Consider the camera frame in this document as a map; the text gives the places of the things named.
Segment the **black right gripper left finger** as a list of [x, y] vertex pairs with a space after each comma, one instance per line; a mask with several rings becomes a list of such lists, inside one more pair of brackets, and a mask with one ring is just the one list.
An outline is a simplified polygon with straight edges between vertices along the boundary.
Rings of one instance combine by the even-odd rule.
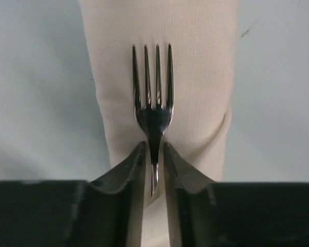
[[0, 246], [140, 246], [145, 143], [94, 181], [0, 181]]

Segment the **silver metal fork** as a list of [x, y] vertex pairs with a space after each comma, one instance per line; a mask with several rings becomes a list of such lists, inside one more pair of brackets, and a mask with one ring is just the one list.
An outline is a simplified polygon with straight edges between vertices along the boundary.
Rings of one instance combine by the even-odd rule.
[[173, 52], [171, 44], [168, 45], [167, 53], [167, 96], [166, 107], [162, 103], [162, 83], [161, 83], [161, 60], [160, 47], [156, 46], [156, 105], [151, 103], [150, 71], [148, 47], [144, 46], [145, 59], [145, 94], [146, 104], [141, 107], [141, 91], [138, 73], [138, 61], [136, 48], [132, 47], [132, 76], [134, 93], [134, 113], [136, 120], [147, 137], [150, 150], [151, 163], [151, 188], [150, 195], [153, 196], [159, 182], [159, 149], [160, 142], [166, 129], [169, 127], [174, 113], [174, 67]]

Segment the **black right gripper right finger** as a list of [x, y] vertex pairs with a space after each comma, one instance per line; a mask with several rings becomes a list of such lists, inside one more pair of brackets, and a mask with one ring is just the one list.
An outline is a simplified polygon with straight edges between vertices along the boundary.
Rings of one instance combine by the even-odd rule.
[[215, 182], [164, 145], [171, 246], [309, 246], [309, 183]]

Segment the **white cloth napkin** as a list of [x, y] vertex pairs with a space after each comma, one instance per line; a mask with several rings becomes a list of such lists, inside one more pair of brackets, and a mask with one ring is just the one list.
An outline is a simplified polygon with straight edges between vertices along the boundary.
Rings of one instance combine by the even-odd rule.
[[151, 76], [160, 46], [172, 45], [174, 117], [165, 137], [190, 164], [222, 177], [235, 71], [237, 1], [80, 1], [96, 97], [111, 166], [144, 139], [133, 108], [131, 53], [144, 81], [143, 47]]

